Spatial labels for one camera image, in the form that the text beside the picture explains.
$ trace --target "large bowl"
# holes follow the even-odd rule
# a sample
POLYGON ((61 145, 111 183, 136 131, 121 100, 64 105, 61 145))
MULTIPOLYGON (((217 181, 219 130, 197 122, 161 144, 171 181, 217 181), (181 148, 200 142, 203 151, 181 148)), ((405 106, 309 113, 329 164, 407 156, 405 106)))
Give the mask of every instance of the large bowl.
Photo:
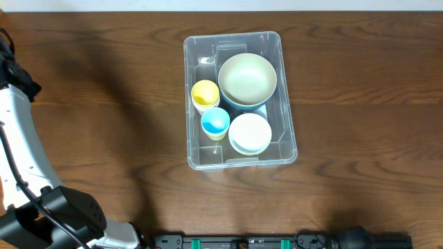
POLYGON ((228 59, 218 76, 221 96, 230 105, 254 110, 272 97, 277 87, 275 69, 266 59, 242 53, 228 59))

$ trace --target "yellow cup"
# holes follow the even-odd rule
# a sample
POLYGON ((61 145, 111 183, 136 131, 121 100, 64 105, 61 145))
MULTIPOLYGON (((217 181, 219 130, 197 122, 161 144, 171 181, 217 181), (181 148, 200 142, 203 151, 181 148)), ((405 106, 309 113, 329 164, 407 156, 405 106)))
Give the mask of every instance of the yellow cup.
POLYGON ((201 107, 212 106, 220 98, 219 87, 210 80, 200 80, 192 87, 191 97, 196 105, 201 107))

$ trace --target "stacked cup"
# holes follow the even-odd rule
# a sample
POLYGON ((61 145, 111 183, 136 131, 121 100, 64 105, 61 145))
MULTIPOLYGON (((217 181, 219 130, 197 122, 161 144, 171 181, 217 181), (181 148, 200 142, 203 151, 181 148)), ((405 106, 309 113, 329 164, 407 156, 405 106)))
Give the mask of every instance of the stacked cup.
POLYGON ((200 80, 191 90, 192 104, 200 115, 220 104, 219 87, 210 80, 200 80))

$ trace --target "brown wooden surface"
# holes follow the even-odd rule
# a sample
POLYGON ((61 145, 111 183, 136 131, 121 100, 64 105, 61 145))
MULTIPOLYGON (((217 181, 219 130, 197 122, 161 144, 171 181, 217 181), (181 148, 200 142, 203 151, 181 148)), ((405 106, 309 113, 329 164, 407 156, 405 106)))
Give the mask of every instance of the brown wooden surface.
POLYGON ((360 224, 443 246, 442 13, 6 13, 2 22, 43 86, 33 117, 49 160, 107 218, 186 234, 360 224), (282 38, 299 157, 194 171, 183 41, 261 30, 282 38))

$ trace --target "gray storage bin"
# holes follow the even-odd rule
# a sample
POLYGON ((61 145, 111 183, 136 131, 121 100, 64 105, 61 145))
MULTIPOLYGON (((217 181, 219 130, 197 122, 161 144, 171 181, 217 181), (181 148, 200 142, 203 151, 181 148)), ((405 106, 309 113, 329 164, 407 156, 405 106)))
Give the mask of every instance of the gray storage bin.
MULTIPOLYGON (((189 166, 197 170, 221 171, 227 167, 276 167, 295 161, 298 152, 280 36, 275 32, 192 36, 185 40, 183 46, 189 166), (190 97, 192 86, 199 80, 212 80, 218 84, 218 72, 223 63, 240 53, 263 56, 270 61, 277 73, 277 89, 265 107, 261 108, 261 115, 265 116, 271 125, 271 144, 257 156, 244 156, 236 152, 227 135, 223 140, 212 141, 202 130, 201 116, 193 107, 190 97)), ((219 107, 227 110, 231 122, 243 114, 243 111, 226 104, 223 98, 219 107)))

